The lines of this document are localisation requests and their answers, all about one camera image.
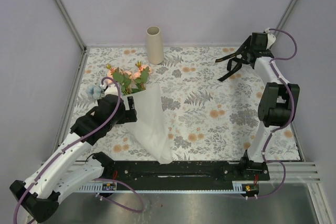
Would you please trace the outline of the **black ribbon with gold lettering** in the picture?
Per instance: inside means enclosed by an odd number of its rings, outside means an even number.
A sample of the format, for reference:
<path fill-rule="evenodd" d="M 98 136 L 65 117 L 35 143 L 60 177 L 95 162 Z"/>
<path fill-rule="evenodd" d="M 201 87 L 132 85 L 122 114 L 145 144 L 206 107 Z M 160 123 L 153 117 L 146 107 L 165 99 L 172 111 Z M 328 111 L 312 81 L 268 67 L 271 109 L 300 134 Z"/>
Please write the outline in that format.
<path fill-rule="evenodd" d="M 251 35 L 243 42 L 243 44 L 232 54 L 221 57 L 215 60 L 215 63 L 227 61 L 227 71 L 225 75 L 220 77 L 218 81 L 223 82 L 233 74 L 235 74 L 238 70 L 241 69 L 242 65 L 248 65 L 247 61 L 247 53 L 250 48 Z"/>

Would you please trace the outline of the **artificial flower bouquet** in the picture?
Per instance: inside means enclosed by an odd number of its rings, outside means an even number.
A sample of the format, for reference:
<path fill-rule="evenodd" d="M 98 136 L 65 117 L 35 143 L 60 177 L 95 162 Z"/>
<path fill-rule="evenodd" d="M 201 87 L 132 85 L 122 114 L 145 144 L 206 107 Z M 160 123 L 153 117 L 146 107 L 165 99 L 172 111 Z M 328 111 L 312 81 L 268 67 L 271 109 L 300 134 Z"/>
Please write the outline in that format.
<path fill-rule="evenodd" d="M 131 72 L 123 70 L 119 67 L 114 68 L 112 65 L 107 64 L 108 70 L 107 79 L 103 80 L 103 84 L 92 84 L 86 89 L 86 94 L 91 101 L 97 101 L 107 94 L 108 88 L 115 88 L 116 85 L 110 79 L 117 82 L 123 95 L 130 95 L 145 90 L 145 84 L 148 81 L 152 69 L 148 65 L 137 61 L 135 64 L 137 71 Z"/>

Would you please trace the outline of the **white wrapping paper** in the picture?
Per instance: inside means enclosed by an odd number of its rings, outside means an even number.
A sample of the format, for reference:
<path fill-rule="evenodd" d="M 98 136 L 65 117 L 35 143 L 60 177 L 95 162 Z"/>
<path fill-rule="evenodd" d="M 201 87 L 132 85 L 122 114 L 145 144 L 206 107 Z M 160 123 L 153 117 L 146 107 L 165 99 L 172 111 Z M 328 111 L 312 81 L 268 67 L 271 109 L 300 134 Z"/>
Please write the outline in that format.
<path fill-rule="evenodd" d="M 151 84 L 144 91 L 125 95 L 123 100 L 127 109 L 130 108 L 127 100 L 129 97 L 134 99 L 137 121 L 126 123 L 124 127 L 159 163 L 171 163 L 172 150 L 162 109 L 160 85 Z"/>

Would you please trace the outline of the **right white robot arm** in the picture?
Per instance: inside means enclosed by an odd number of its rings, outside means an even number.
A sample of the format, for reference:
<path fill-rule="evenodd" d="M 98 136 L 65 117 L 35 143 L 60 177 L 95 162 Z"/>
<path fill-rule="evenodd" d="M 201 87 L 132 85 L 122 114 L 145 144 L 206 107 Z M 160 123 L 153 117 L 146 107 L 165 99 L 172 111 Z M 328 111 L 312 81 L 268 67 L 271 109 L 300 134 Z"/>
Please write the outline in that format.
<path fill-rule="evenodd" d="M 266 150 L 273 135 L 285 129 L 294 119 L 300 88 L 290 83 L 276 66 L 278 60 L 292 59 L 297 53 L 295 39 L 287 32 L 295 50 L 289 58 L 275 58 L 270 47 L 275 43 L 274 28 L 267 28 L 262 33 L 252 33 L 247 62 L 263 81 L 265 88 L 258 106 L 259 127 L 255 139 L 245 150 L 239 161 L 239 173 L 243 179 L 254 179 L 255 176 L 268 173 Z"/>

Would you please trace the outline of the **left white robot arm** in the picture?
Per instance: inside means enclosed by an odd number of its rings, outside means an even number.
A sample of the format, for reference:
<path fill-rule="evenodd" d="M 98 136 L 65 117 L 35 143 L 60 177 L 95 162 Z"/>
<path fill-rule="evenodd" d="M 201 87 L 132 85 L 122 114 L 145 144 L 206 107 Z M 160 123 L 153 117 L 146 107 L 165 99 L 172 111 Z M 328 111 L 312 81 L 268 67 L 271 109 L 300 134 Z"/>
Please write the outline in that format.
<path fill-rule="evenodd" d="M 15 212 L 23 207 L 35 221 L 44 222 L 82 185 L 97 178 L 112 179 L 117 174 L 113 160 L 103 152 L 95 153 L 83 168 L 68 176 L 65 172 L 115 125 L 136 121 L 133 97 L 123 101 L 108 94 L 99 99 L 96 106 L 77 118 L 64 142 L 37 172 L 10 185 L 10 191 L 18 201 Z"/>

